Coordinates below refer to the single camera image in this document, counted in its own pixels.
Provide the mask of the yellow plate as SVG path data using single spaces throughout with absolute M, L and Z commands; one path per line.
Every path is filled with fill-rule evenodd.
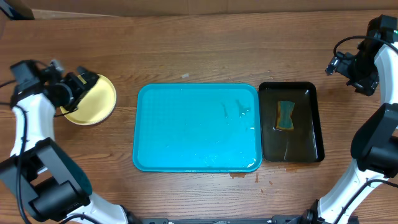
M 69 121 L 89 126 L 104 121 L 114 110 L 117 101 L 116 89 L 103 75 L 98 75 L 96 85 L 84 96 L 77 110 L 66 114 Z

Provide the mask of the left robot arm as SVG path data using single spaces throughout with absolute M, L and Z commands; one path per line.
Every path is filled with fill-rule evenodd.
M 140 223 L 122 205 L 93 192 L 83 170 L 56 144 L 53 119 L 63 107 L 74 111 L 97 84 L 99 75 L 84 67 L 63 75 L 51 63 L 34 60 L 10 67 L 17 83 L 8 104 L 16 117 L 11 155 L 1 162 L 1 180 L 16 197 L 22 219 L 59 223 Z

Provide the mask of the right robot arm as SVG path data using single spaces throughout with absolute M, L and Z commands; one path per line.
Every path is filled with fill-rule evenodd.
M 369 30 L 360 39 L 356 55 L 335 50 L 325 71 L 344 75 L 366 96 L 378 86 L 381 106 L 354 135 L 352 161 L 340 180 L 292 223 L 354 223 L 351 214 L 361 202 L 397 175 L 397 29 Z

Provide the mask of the green yellow sponge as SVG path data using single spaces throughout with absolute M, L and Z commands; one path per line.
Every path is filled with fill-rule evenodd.
M 291 101 L 279 101 L 277 103 L 277 119 L 275 128 L 282 131 L 292 131 L 294 124 L 292 121 L 292 112 L 295 103 Z

